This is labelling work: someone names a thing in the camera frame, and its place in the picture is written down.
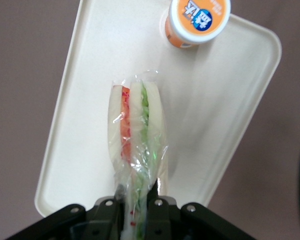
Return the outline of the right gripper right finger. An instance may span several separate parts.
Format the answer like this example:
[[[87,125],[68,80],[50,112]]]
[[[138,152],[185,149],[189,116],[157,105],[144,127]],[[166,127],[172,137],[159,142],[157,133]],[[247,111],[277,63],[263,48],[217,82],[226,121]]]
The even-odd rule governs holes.
[[[170,219],[170,205],[158,194],[158,181],[147,194],[147,213],[145,222],[146,240],[172,240],[173,225]]]

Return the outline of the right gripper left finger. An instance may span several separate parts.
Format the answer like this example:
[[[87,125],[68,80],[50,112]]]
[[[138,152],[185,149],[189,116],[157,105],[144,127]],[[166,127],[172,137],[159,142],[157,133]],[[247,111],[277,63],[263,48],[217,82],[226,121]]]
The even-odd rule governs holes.
[[[91,240],[119,240],[123,228],[125,187],[117,186],[113,196],[98,199],[87,211],[87,234]]]

